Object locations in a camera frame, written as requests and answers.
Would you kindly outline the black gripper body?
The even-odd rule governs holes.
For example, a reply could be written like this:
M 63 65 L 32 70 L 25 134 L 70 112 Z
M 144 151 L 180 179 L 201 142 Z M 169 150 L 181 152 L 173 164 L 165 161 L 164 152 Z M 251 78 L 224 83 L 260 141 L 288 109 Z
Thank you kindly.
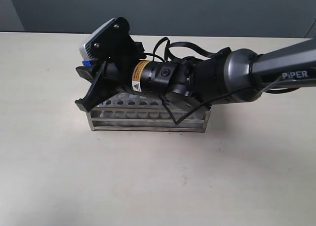
M 141 75 L 148 64 L 147 55 L 121 56 L 109 63 L 105 69 L 105 88 L 111 95 L 121 92 L 141 93 Z

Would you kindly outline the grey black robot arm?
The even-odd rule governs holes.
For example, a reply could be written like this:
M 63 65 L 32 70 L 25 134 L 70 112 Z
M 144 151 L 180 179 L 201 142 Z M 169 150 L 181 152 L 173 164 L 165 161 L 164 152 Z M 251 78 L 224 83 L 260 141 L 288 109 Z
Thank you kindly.
M 89 112 L 126 92 L 163 100 L 184 111 L 203 112 L 212 105 L 255 101 L 273 88 L 316 84 L 314 39 L 266 54 L 225 48 L 207 60 L 149 61 L 141 50 L 139 43 L 120 46 L 104 60 L 77 67 L 79 76 L 91 84 L 87 94 L 76 100 L 78 108 Z

